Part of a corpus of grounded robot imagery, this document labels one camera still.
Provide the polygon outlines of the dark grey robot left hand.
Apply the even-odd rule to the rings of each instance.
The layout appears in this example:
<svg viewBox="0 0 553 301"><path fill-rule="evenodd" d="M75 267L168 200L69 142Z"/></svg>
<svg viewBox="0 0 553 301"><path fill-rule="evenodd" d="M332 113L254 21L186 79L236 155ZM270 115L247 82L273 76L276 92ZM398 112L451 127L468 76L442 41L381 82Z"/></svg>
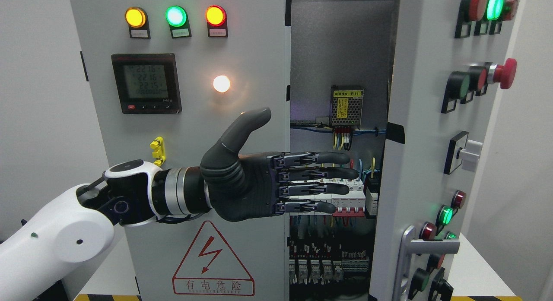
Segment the dark grey robot left hand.
<svg viewBox="0 0 553 301"><path fill-rule="evenodd" d="M333 204L311 197L349 192L344 184L328 182L332 178L358 177L357 171L344 167L350 162L348 155L339 152L239 154L250 134L270 119L269 108L244 112L202 157L200 171L211 206L228 222L287 212L334 213Z"/></svg>

